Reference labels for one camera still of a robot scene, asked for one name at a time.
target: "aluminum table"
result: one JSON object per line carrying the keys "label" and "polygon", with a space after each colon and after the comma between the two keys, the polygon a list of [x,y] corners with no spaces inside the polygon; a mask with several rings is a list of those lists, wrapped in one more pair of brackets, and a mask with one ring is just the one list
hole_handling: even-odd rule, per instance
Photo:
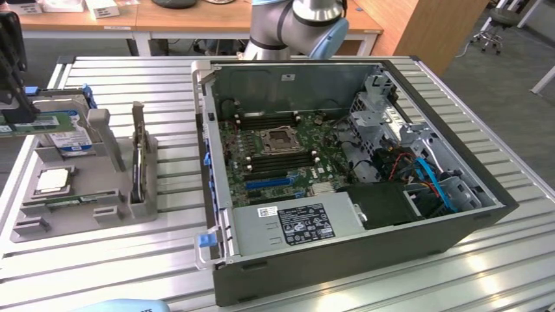
{"label": "aluminum table", "polygon": [[[116,137],[132,133],[131,103],[146,104],[160,140],[156,221],[23,242],[10,241],[38,156],[28,137],[0,197],[0,309],[66,311],[112,298],[163,299],[174,311],[534,311],[555,302],[554,191],[425,64],[391,57],[521,207],[447,252],[221,308],[213,275],[195,267],[205,230],[191,57],[78,57],[50,88],[88,83],[111,111]],[[399,104],[410,107],[401,94]],[[422,118],[415,109],[407,115]]]}

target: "power supply label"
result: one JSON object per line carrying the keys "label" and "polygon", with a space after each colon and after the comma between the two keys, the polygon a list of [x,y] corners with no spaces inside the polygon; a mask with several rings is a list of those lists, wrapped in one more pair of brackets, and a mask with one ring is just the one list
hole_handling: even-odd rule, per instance
{"label": "power supply label", "polygon": [[321,203],[279,210],[278,216],[286,242],[293,246],[337,236]]}

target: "table leg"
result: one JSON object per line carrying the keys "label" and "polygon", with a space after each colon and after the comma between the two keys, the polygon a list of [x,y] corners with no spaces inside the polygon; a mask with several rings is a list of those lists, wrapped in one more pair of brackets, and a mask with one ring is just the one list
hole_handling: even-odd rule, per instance
{"label": "table leg", "polygon": [[365,36],[365,40],[361,42],[361,46],[358,48],[358,56],[367,57],[371,54],[377,38],[378,34],[367,34]]}
{"label": "table leg", "polygon": [[533,14],[533,12],[537,10],[539,3],[542,2],[542,0],[537,0],[537,2],[533,4],[527,14],[525,15],[525,17],[521,19],[519,25],[517,27],[522,28],[525,26],[525,24],[527,23],[527,20]]}
{"label": "table leg", "polygon": [[549,84],[549,82],[551,80],[554,80],[554,78],[555,78],[555,66],[549,71],[549,73],[545,75],[545,77],[542,78],[542,80],[537,83],[537,85],[534,86],[534,88],[530,90],[531,93],[538,94],[542,91],[542,89],[546,87],[546,85]]}
{"label": "table leg", "polygon": [[[497,8],[502,8],[505,7],[505,5],[507,4],[510,0],[499,0],[498,4],[497,4]],[[487,18],[487,21],[485,23],[485,25],[482,26],[482,29],[479,31],[486,31],[487,27],[490,26],[490,22],[493,21],[493,18]]]}
{"label": "table leg", "polygon": [[151,57],[152,52],[150,51],[150,32],[146,31],[135,31],[132,33],[132,38],[138,44],[138,51],[140,57]]}

